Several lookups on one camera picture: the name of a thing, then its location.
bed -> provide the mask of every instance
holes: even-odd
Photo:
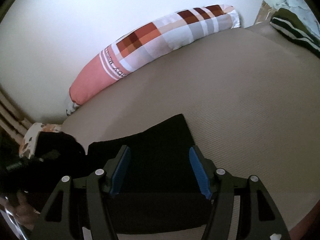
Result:
[[[290,230],[320,198],[319,94],[320,59],[262,22],[148,63],[85,103],[61,130],[87,149],[183,113],[206,158],[234,176],[261,178]],[[236,229],[235,211],[230,239]],[[203,231],[119,239],[200,239]]]

body pillow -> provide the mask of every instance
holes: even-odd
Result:
[[[239,27],[232,6],[211,5],[159,18],[113,42],[79,73],[69,89],[67,115],[143,65],[212,33]]]

black fabric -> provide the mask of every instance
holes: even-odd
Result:
[[[52,150],[57,150],[61,154],[61,157],[55,161],[60,167],[56,173],[69,174],[73,178],[82,177],[83,168],[85,168],[85,151],[73,136],[64,132],[41,132],[35,156],[41,158]]]
[[[200,192],[190,161],[195,143],[182,114],[173,116],[142,133],[88,148],[88,174],[103,168],[122,145],[131,149],[132,159],[124,178],[122,193]]]
[[[182,114],[146,131],[88,148],[88,174],[114,158],[122,145],[132,160],[120,193],[104,203],[121,234],[153,234],[207,223],[211,202],[201,193],[189,161],[195,143]]]

pillowcase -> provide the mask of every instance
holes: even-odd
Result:
[[[307,29],[296,14],[280,8],[271,17],[270,24],[289,41],[305,47],[320,58],[320,40]]]
[[[69,89],[67,115],[119,79],[184,45],[240,27],[232,6],[211,5],[169,14],[128,33],[95,56]]]

